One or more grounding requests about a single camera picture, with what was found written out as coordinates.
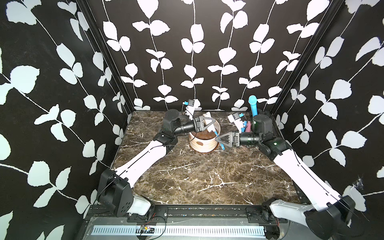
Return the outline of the blue white scrub brush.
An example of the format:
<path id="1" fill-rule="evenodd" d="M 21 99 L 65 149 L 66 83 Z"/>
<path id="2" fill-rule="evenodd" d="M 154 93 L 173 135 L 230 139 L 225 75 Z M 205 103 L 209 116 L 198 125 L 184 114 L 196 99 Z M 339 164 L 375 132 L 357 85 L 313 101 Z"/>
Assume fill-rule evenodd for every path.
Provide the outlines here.
<path id="1" fill-rule="evenodd" d="M 208 117 L 208 118 L 211 118 L 211 117 L 212 117 L 210 112 L 207 112 L 207 117 Z M 214 124 L 212 124 L 212 125 L 210 125 L 210 126 L 208 127 L 208 132 L 213 132 L 213 133 L 216 135 L 216 137 L 219 136 L 219 134 L 218 134 L 218 132 L 217 132 L 217 130 L 216 130 Z M 221 149 L 224 151 L 224 150 L 225 150 L 224 145 L 221 144 L 221 143 L 219 143 L 219 145 L 220 145 Z"/>

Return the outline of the white wavy ceramic pot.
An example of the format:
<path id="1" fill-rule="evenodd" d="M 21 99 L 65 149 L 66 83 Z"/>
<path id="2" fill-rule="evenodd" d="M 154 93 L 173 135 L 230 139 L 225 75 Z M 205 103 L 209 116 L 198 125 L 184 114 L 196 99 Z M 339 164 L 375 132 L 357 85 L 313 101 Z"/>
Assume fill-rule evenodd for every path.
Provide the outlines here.
<path id="1" fill-rule="evenodd" d="M 218 134 L 221 133 L 221 127 L 218 122 L 214 123 L 214 126 L 218 132 Z M 188 134 L 189 136 L 189 144 L 195 151 L 199 153 L 209 153 L 217 148 L 219 145 L 218 142 L 216 142 L 215 138 L 211 140 L 200 140 L 196 139 L 196 132 L 192 132 Z"/>

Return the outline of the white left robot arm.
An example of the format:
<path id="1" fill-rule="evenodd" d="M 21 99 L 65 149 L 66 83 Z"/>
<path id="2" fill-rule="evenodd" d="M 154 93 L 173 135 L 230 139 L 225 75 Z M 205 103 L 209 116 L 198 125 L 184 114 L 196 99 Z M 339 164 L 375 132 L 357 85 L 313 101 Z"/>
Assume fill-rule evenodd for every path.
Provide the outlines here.
<path id="1" fill-rule="evenodd" d="M 101 174 L 96 201 L 118 218 L 126 213 L 148 215 L 152 203 L 132 193 L 134 184 L 176 146 L 178 136 L 203 132 L 213 127 L 215 122 L 211 117 L 190 118 L 178 110 L 168 110 L 163 118 L 163 127 L 144 150 L 123 166 L 115 170 L 106 169 Z"/>

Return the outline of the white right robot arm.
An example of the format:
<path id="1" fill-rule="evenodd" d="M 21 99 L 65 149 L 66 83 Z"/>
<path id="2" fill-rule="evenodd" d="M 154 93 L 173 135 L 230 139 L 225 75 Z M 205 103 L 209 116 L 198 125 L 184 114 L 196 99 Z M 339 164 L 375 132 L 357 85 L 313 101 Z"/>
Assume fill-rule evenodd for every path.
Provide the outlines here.
<path id="1" fill-rule="evenodd" d="M 327 240 L 350 222 L 355 201 L 341 196 L 318 177 L 282 138 L 275 119 L 270 115 L 253 116 L 250 132 L 228 132 L 216 137 L 228 147 L 258 147 L 280 167 L 309 200 L 308 205 L 270 200 L 267 207 L 276 218 L 283 218 L 309 228 L 318 238 Z"/>

